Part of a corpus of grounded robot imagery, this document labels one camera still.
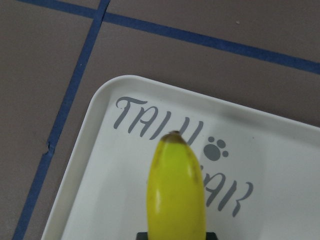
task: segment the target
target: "banana peel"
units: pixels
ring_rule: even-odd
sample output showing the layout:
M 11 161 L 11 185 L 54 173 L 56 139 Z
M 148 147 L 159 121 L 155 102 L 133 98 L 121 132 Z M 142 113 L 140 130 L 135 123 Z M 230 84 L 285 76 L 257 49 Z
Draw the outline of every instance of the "banana peel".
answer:
M 204 184 L 199 162 L 178 131 L 159 141 L 146 194 L 148 240 L 205 240 Z

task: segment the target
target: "black stand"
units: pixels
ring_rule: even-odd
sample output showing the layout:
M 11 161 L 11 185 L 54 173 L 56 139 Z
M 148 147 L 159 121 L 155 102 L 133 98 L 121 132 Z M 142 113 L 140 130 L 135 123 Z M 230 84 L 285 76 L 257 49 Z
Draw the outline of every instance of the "black stand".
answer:
M 138 232 L 135 240 L 148 240 L 147 232 Z M 218 238 L 214 232 L 207 232 L 205 240 L 218 240 Z

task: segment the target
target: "gray floor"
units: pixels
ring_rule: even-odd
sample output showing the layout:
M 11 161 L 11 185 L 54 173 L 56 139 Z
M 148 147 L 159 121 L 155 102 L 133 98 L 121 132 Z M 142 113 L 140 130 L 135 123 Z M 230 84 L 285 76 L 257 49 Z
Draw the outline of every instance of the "gray floor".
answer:
M 63 2 L 99 6 L 98 0 Z M 319 1 L 111 0 L 107 12 L 308 60 L 318 73 L 102 22 L 25 240 L 41 238 L 89 101 L 113 77 L 139 75 L 320 127 Z M 92 22 L 0 1 L 2 240 L 14 235 Z

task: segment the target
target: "gray lettering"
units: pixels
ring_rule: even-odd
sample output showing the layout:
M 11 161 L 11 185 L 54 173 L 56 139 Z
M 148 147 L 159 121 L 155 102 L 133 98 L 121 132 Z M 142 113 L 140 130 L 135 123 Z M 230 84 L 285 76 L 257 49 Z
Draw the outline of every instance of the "gray lettering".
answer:
M 155 139 L 161 133 L 161 131 L 164 129 L 165 125 L 169 121 L 170 117 L 171 117 L 171 112 L 167 111 L 163 121 L 161 122 L 158 129 L 154 132 L 154 134 L 150 137 L 150 140 Z
M 236 190 L 237 190 L 237 182 L 233 181 L 232 186 L 230 187 L 228 192 L 224 195 L 221 202 L 219 203 L 219 206 L 218 206 L 219 211 L 221 211 L 224 208 L 224 206 L 227 204 L 227 202 L 229 201 L 229 199 L 232 197 L 232 195 L 235 193 Z
M 237 215 L 237 213 L 239 212 L 239 210 L 240 210 L 241 205 L 240 205 L 239 202 L 242 201 L 242 200 L 247 199 L 252 194 L 252 192 L 254 190 L 254 185 L 251 182 L 247 181 L 246 184 L 249 185 L 248 191 L 246 191 L 246 194 L 242 198 L 235 200 L 236 201 L 236 206 L 235 206 L 235 208 L 234 208 L 234 210 L 232 212 L 232 216 L 233 217 L 235 217 Z
M 190 118 L 188 118 L 187 116 L 185 117 L 184 119 L 184 123 L 182 125 L 182 127 L 180 128 L 179 132 L 180 132 L 180 135 L 182 135 L 185 130 L 187 129 L 188 125 L 189 125 L 189 122 L 190 122 Z
M 203 181 L 203 185 L 204 186 L 206 186 L 215 176 L 218 176 L 218 175 L 221 176 L 221 181 L 218 184 L 218 186 L 215 189 L 211 189 L 211 188 L 208 188 L 208 187 L 205 188 L 205 190 L 207 190 L 208 192 L 211 193 L 210 196 L 208 197 L 208 199 L 206 200 L 206 206 L 207 207 L 210 206 L 212 201 L 215 199 L 215 197 L 218 195 L 218 193 L 220 192 L 220 190 L 224 186 L 225 181 L 226 181 L 226 176 L 221 172 L 213 175 L 212 177 L 210 177 L 210 175 L 208 173 L 205 174 L 205 178 L 204 178 L 204 181 Z
M 148 120 L 148 121 L 144 121 L 142 120 L 142 116 L 148 112 L 150 109 L 154 109 L 154 113 L 152 115 L 152 117 Z M 144 124 L 144 127 L 142 128 L 141 132 L 140 132 L 140 137 L 142 137 L 145 132 L 147 131 L 147 129 L 150 127 L 150 125 L 154 122 L 154 120 L 156 119 L 158 115 L 158 108 L 155 106 L 151 106 L 149 107 L 147 110 L 145 110 L 143 107 L 141 107 L 139 114 L 136 116 L 136 118 L 133 120 L 133 122 L 131 123 L 129 129 L 128 129 L 128 133 L 131 133 L 132 129 L 134 129 L 135 125 L 138 123 L 138 121 L 140 120 L 140 123 Z
M 187 144 L 191 145 L 194 142 L 194 140 L 199 135 L 199 133 L 200 133 L 201 129 L 203 128 L 203 126 L 204 126 L 204 122 L 203 121 L 199 121 L 198 127 L 195 129 L 194 133 L 190 137 L 190 139 L 187 142 Z
M 135 98 L 132 98 L 132 97 L 128 97 L 128 96 L 123 96 L 123 97 L 120 97 L 115 105 L 117 108 L 118 107 L 118 103 L 120 101 L 126 101 L 126 106 L 124 107 L 123 109 L 123 112 L 121 113 L 121 115 L 118 117 L 118 119 L 115 121 L 114 125 L 113 125 L 113 128 L 114 129 L 117 129 L 119 124 L 122 122 L 122 120 L 125 118 L 125 116 L 127 115 L 127 113 L 129 112 L 129 109 L 130 109 L 130 103 L 134 103 L 134 104 L 146 104 L 148 101 L 141 101 L 141 100 L 138 100 L 138 99 L 135 99 Z

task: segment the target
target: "blue tape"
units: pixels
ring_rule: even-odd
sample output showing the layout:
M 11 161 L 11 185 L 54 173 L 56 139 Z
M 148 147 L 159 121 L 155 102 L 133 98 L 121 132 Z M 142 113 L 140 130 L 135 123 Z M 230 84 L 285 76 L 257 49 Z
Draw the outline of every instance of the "blue tape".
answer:
M 320 74 L 320 63 L 107 12 L 104 22 Z
M 76 63 L 73 75 L 69 82 L 68 88 L 65 92 L 62 104 L 54 121 L 53 127 L 51 129 L 47 144 L 48 152 L 43 154 L 36 170 L 36 174 L 32 181 L 28 196 L 24 203 L 22 213 L 20 215 L 18 224 L 16 226 L 15 232 L 13 234 L 12 240 L 22 240 L 25 236 L 27 227 L 29 225 L 32 212 L 35 208 L 40 190 L 42 188 L 43 182 L 45 180 L 50 162 L 55 152 L 56 145 L 58 143 L 61 132 L 67 120 L 71 105 L 75 99 L 78 87 L 80 85 L 83 73 L 85 71 L 86 65 L 89 60 L 89 56 L 92 52 L 94 44 L 96 42 L 101 23 L 106 13 L 106 9 L 109 5 L 110 0 L 101 0 L 98 9 L 93 15 L 93 21 L 87 37 L 85 39 L 84 45 L 82 47 L 79 59 Z
M 33 4 L 49 9 L 54 9 L 62 11 L 69 14 L 75 14 L 87 18 L 93 19 L 96 13 L 95 9 L 91 9 L 84 6 L 79 6 L 67 2 L 57 1 L 57 0 L 17 0 L 19 2 Z

